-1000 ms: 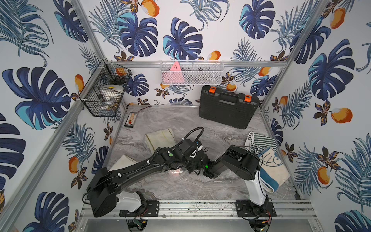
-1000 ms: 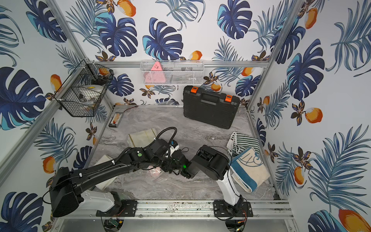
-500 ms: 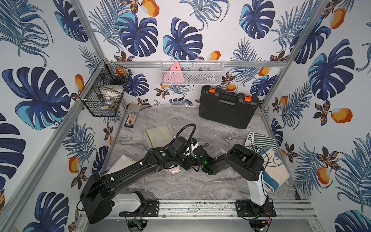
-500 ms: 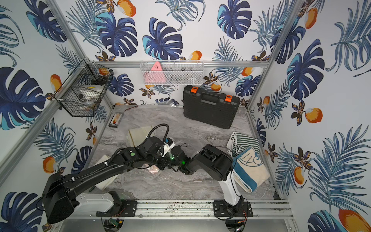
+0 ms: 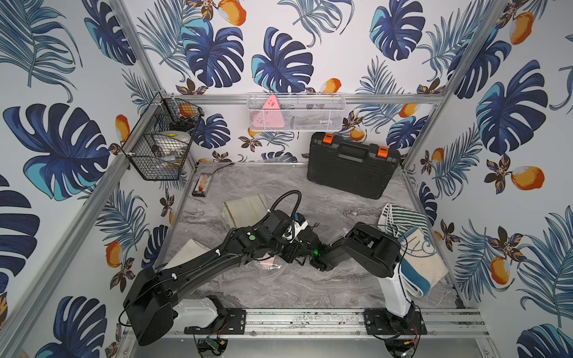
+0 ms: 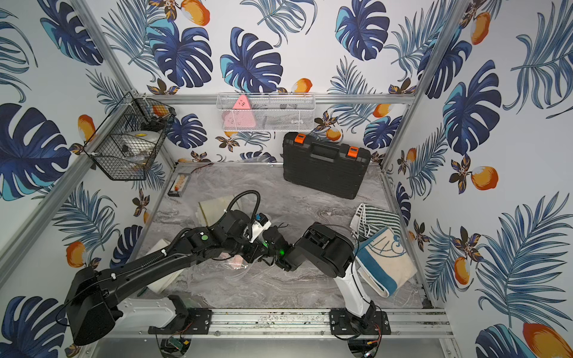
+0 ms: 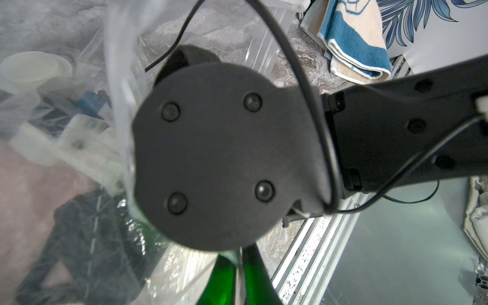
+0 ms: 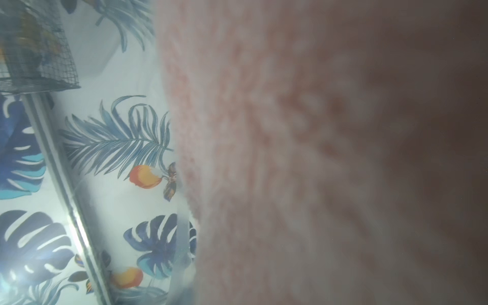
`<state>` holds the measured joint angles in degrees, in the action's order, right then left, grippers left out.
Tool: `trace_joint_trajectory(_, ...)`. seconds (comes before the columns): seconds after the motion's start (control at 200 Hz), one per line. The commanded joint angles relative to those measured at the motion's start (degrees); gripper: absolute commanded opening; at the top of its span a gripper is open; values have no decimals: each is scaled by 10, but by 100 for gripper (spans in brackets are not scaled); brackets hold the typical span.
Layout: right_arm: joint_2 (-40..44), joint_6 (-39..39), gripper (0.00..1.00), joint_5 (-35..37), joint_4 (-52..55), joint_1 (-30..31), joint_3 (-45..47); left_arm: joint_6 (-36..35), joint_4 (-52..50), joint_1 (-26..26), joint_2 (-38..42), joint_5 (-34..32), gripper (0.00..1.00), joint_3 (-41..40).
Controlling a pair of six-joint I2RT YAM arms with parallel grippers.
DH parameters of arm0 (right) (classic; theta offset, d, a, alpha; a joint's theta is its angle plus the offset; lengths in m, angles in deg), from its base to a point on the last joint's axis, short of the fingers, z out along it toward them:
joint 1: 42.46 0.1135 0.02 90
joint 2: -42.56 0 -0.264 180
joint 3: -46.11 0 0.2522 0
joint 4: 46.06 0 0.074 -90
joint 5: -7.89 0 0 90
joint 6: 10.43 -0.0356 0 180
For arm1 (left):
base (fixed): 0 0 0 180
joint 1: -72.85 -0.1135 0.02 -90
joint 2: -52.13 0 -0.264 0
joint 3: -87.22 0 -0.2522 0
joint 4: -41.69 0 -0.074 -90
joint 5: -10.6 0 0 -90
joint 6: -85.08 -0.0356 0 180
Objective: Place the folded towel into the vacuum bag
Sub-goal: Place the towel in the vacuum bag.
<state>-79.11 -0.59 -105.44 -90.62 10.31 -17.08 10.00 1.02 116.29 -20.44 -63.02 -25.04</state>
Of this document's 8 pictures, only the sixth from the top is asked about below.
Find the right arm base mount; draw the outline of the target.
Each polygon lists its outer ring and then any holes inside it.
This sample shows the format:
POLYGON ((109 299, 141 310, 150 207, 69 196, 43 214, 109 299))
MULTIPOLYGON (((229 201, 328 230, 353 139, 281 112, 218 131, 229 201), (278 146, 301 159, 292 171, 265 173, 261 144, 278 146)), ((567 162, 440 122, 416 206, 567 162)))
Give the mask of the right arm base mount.
POLYGON ((375 310, 363 317, 357 317, 346 309, 333 309, 328 314, 331 334, 335 336, 374 336, 381 329, 382 336, 389 336, 392 331, 388 315, 384 311, 375 310))

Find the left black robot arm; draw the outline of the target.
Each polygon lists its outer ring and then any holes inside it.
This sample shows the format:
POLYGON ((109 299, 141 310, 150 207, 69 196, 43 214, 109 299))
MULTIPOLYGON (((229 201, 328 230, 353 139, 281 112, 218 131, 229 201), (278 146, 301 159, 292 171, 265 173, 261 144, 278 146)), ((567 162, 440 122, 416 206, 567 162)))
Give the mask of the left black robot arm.
POLYGON ((185 228, 168 246, 115 268, 86 267, 73 278, 64 303, 73 343, 85 346, 110 333, 122 318, 119 304, 144 286, 222 253, 243 256, 270 227, 267 216, 239 210, 223 214, 214 225, 185 228))

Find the cream striped towel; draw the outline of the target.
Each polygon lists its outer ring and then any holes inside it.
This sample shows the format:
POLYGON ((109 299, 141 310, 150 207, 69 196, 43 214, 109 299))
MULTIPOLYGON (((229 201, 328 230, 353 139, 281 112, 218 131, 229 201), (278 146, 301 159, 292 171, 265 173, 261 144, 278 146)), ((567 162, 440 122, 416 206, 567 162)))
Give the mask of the cream striped towel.
POLYGON ((234 197, 232 195, 227 195, 200 201, 198 203, 198 209, 195 212, 198 223, 201 226, 210 226, 215 224, 223 216, 233 198, 234 197))

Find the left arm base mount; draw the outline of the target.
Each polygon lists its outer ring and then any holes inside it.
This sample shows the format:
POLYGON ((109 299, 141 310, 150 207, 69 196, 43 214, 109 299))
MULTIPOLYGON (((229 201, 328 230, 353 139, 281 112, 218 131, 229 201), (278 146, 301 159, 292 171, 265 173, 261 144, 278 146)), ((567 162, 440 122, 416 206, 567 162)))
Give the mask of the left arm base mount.
POLYGON ((178 295, 168 297, 175 307, 175 317, 159 327, 150 326, 149 334, 157 335, 207 335, 213 311, 206 308, 189 308, 178 295))

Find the blue white patterned towel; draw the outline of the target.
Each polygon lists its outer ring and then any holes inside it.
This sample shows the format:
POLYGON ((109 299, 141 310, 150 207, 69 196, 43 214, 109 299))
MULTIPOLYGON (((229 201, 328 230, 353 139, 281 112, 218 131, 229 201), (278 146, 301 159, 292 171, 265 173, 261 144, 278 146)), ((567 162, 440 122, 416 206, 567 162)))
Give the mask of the blue white patterned towel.
POLYGON ((417 268, 390 228, 382 228, 359 245, 358 274, 383 298, 389 298, 417 273, 417 268))

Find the black white striped towel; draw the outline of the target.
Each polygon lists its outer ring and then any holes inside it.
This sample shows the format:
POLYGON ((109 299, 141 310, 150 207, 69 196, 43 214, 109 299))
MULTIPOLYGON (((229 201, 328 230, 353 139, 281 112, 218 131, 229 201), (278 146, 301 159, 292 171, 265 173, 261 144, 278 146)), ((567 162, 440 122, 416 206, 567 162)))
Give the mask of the black white striped towel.
POLYGON ((352 216, 350 228, 358 235, 360 241, 364 241, 384 228, 390 229, 394 235, 401 238, 401 219, 392 212, 361 203, 352 216))

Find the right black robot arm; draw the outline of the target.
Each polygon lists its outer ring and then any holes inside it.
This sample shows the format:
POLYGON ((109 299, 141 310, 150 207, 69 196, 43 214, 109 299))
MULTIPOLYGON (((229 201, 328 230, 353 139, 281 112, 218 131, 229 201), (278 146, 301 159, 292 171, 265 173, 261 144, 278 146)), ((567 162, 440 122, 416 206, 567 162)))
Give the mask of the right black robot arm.
POLYGON ((315 222, 294 244, 285 240, 276 225, 260 234, 257 241, 264 248, 257 257, 270 257, 284 271, 295 271, 303 263, 311 263, 334 279, 348 313, 362 321, 374 318, 377 307, 363 293, 362 284, 356 278, 355 246, 347 237, 328 225, 315 222))

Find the clear plastic vacuum bag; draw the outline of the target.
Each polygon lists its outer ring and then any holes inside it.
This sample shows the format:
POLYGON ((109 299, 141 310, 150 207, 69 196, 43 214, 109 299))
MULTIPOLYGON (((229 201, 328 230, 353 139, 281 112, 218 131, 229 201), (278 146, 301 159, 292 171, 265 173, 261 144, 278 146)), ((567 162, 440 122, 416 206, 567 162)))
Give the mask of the clear plastic vacuum bag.
MULTIPOLYGON (((198 201, 164 198, 146 234, 144 249, 172 240, 183 228, 195 228, 219 219, 231 201, 229 195, 208 202, 203 212, 198 201)), ((175 273, 162 287, 144 289, 144 298, 178 295, 190 307, 211 308, 329 308, 341 307, 343 298, 334 280, 309 263, 285 272, 270 261, 248 264, 223 254, 175 273)))

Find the pink towel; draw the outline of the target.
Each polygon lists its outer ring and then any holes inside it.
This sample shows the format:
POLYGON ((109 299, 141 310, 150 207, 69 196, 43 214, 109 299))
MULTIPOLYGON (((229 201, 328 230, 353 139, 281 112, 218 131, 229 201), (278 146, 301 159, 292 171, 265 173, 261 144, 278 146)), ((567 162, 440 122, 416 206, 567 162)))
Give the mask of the pink towel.
POLYGON ((249 268, 249 263, 244 260, 240 255, 230 257, 225 261, 227 268, 232 270, 243 270, 249 268))

